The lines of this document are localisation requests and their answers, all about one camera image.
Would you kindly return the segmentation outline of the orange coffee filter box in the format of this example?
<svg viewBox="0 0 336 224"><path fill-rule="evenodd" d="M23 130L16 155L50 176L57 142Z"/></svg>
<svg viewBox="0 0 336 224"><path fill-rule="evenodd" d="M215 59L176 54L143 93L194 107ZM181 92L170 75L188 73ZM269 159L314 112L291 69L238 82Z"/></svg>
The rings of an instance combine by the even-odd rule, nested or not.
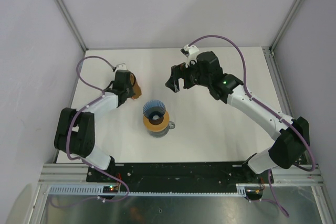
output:
<svg viewBox="0 0 336 224"><path fill-rule="evenodd" d="M136 100L142 95L141 88L138 84L138 81L136 79L136 76L133 73L130 73L130 82L132 84L132 89L133 89L133 96L132 99Z"/></svg>

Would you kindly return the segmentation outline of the blue glass dripper cone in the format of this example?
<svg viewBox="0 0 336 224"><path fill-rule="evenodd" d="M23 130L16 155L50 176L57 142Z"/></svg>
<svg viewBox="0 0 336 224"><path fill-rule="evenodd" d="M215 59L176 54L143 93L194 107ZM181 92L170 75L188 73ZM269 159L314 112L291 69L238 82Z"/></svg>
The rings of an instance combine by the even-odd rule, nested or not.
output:
<svg viewBox="0 0 336 224"><path fill-rule="evenodd" d="M166 107L160 100L148 101L143 106L143 115L149 120L157 120L164 116Z"/></svg>

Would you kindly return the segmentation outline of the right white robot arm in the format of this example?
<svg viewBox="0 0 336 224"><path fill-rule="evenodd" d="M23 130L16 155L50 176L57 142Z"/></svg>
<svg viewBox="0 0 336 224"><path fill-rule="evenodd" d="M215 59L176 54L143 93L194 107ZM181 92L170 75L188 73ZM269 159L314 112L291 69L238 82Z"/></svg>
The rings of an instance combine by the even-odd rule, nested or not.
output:
<svg viewBox="0 0 336 224"><path fill-rule="evenodd" d="M270 148L245 161L246 167L242 169L245 181L254 183L268 169L277 166L289 169L295 165L310 144L309 123L306 119L294 119L258 101L240 79L223 73L219 59L212 51L182 49L181 52L187 57L186 62L172 66L166 87L175 93L179 92L180 79L184 81L184 89L206 87L215 100L221 100L243 112L274 141Z"/></svg>

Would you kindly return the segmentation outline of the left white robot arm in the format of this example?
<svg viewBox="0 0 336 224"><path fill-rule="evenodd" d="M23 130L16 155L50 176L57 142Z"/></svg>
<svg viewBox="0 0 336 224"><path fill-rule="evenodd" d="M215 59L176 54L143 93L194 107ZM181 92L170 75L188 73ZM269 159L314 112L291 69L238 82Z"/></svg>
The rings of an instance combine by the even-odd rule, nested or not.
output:
<svg viewBox="0 0 336 224"><path fill-rule="evenodd" d="M96 145L96 121L117 109L135 95L136 77L129 70L117 70L110 86L103 94L81 109L61 110L54 147L68 158L81 159L98 168L98 176L105 182L115 178L114 159Z"/></svg>

